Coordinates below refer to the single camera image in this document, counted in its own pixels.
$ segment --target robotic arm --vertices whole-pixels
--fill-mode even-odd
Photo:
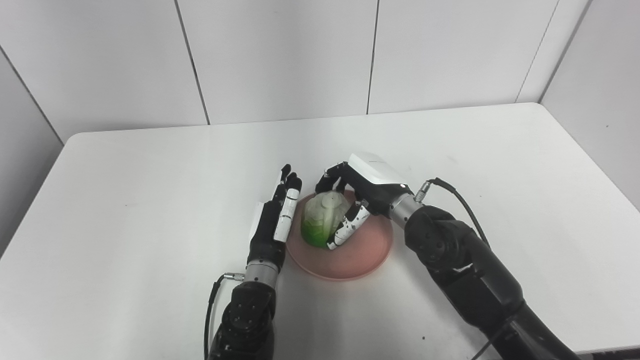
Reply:
[[[284,263],[283,241],[301,188],[300,179],[290,171],[289,165],[282,169],[273,198],[262,207],[246,274],[224,275],[243,282],[233,290],[209,350],[209,317],[217,291],[214,285],[205,323],[206,359],[273,357],[275,283]],[[327,247],[333,250],[347,241],[370,214],[390,218],[404,229],[405,244],[460,316],[489,339],[474,360],[491,344],[505,360],[578,360],[526,304],[520,284],[491,251],[472,213],[480,236],[450,213],[423,205],[422,198],[431,183],[454,193],[470,212],[456,190],[439,179],[428,181],[414,195],[395,170],[372,154],[354,154],[349,161],[327,169],[316,185],[316,193],[327,192],[335,184],[341,191],[348,184],[356,195],[335,234],[327,240]]]
[[[220,326],[209,349],[211,308],[221,279],[214,284],[205,321],[204,353],[209,360],[270,360],[273,357],[273,324],[276,280],[285,258],[285,243],[302,188],[291,166],[280,171],[273,198],[262,205],[249,244],[245,274],[223,277],[242,281],[231,294]]]
[[[405,244],[418,255],[462,319],[487,336],[484,348],[493,344],[505,360],[578,359],[529,308],[520,284],[486,239],[450,213],[421,202],[433,183],[456,194],[468,209],[451,185],[434,179],[414,196],[401,177],[372,154],[354,154],[348,162],[327,169],[316,193],[331,190],[337,181],[341,188],[345,183],[353,187],[356,202],[327,241],[329,249],[344,243],[362,223],[362,216],[372,213],[390,218],[404,229]],[[475,217],[472,219],[484,238]]]

